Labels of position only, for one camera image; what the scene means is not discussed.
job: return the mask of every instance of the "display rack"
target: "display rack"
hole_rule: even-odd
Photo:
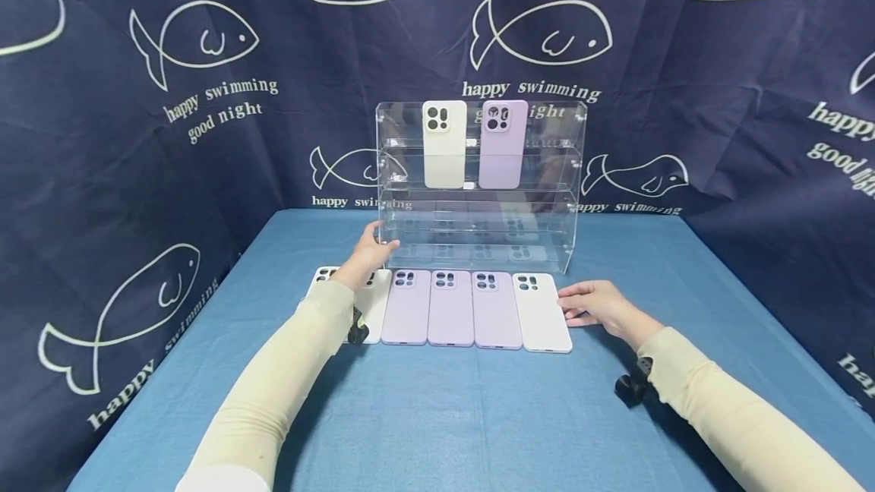
[[[435,104],[447,104],[437,118]],[[483,102],[377,107],[380,238],[401,241],[388,267],[565,272],[576,243],[586,106],[577,101],[516,106],[522,107],[514,117],[519,130],[519,117],[527,111],[518,151],[504,150],[506,145],[495,142],[506,141],[501,135],[487,134]],[[485,107],[493,118],[496,108],[490,102]],[[429,131],[436,125],[432,120],[449,128]],[[457,131],[463,129],[460,149]],[[512,137],[510,131],[504,135]],[[508,188],[492,188],[496,185]]]

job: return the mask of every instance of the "navy backdrop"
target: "navy backdrop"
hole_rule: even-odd
[[[62,490],[271,214],[374,205],[380,101],[573,94],[607,174],[582,209],[685,217],[875,414],[870,13],[0,0],[0,488]],[[686,178],[610,182],[654,160]]]

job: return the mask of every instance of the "beige sleeve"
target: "beige sleeve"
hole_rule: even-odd
[[[666,327],[638,350],[659,399],[697,431],[748,492],[850,492],[854,481],[817,442]]]
[[[352,290],[337,281],[313,286],[237,378],[177,490],[207,490],[194,486],[195,481],[214,478],[229,467],[259,475],[266,490],[273,486],[276,458],[289,427],[352,326],[352,299]]]

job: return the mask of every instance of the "lavender phone case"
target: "lavender phone case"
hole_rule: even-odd
[[[529,104],[521,99],[484,102],[480,120],[480,188],[520,186],[528,121]]]
[[[428,343],[434,346],[472,346],[474,310],[471,273],[439,270],[431,274]]]
[[[431,273],[396,270],[388,291],[381,340],[384,344],[422,346],[428,338],[428,292]]]
[[[520,349],[523,332],[516,312],[513,279],[505,272],[474,272],[474,342],[478,348]]]

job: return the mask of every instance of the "blue tablecloth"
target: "blue tablecloth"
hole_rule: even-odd
[[[264,227],[70,492],[173,490],[236,377],[373,214],[288,210]],[[875,424],[676,217],[582,215],[567,277],[611,279],[794,419],[869,490]],[[614,382],[633,354],[600,327],[570,355],[345,346],[280,458],[276,491],[738,490],[656,399]]]

